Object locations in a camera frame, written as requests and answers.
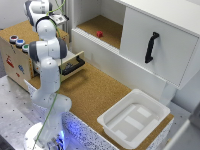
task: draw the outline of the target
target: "tiled floor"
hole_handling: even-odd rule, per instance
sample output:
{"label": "tiled floor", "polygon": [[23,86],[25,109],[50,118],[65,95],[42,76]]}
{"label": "tiled floor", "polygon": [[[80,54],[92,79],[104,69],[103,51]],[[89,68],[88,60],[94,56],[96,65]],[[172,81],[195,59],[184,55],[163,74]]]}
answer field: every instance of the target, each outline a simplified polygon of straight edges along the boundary
{"label": "tiled floor", "polygon": [[1,53],[0,53],[0,78],[5,76],[5,75],[6,75],[6,72],[5,72],[5,69],[4,69],[3,60],[1,58]]}

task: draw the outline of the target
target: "black drawer handle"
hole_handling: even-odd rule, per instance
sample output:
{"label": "black drawer handle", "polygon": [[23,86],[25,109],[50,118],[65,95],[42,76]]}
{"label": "black drawer handle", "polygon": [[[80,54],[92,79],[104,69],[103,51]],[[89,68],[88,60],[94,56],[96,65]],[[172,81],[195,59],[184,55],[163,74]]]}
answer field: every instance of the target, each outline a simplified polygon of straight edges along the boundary
{"label": "black drawer handle", "polygon": [[68,74],[70,74],[71,72],[75,71],[76,69],[82,67],[84,64],[85,64],[85,61],[83,59],[81,59],[79,56],[76,57],[76,60],[79,62],[78,64],[74,65],[73,67],[71,68],[68,68],[68,69],[64,69],[62,71],[62,75],[63,76],[66,76]]}
{"label": "black drawer handle", "polygon": [[153,57],[151,56],[152,50],[153,50],[153,45],[154,45],[154,40],[156,38],[158,38],[160,35],[156,32],[153,32],[153,36],[151,37],[150,41],[149,41],[149,45],[147,48],[147,53],[145,56],[145,63],[148,64],[149,62],[151,62],[153,60]]}

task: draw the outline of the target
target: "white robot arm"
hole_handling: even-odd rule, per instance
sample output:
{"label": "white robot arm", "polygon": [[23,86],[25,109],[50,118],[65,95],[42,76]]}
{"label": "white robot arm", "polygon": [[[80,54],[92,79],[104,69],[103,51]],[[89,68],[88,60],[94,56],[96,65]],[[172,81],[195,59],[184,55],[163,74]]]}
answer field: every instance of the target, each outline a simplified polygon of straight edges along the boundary
{"label": "white robot arm", "polygon": [[32,95],[32,101],[41,107],[47,108],[47,116],[56,98],[53,109],[38,138],[39,147],[49,150],[47,143],[51,142],[52,139],[56,139],[63,129],[61,114],[69,111],[72,106],[70,98],[55,93],[60,87],[60,71],[54,59],[65,58],[67,46],[62,39],[56,37],[56,28],[52,23],[55,23],[56,20],[46,16],[49,11],[52,11],[52,4],[48,0],[27,1],[24,4],[24,10],[34,31],[37,31],[40,39],[43,39],[43,41],[29,44],[28,53],[30,57],[32,60],[40,62],[41,66],[41,87]]}

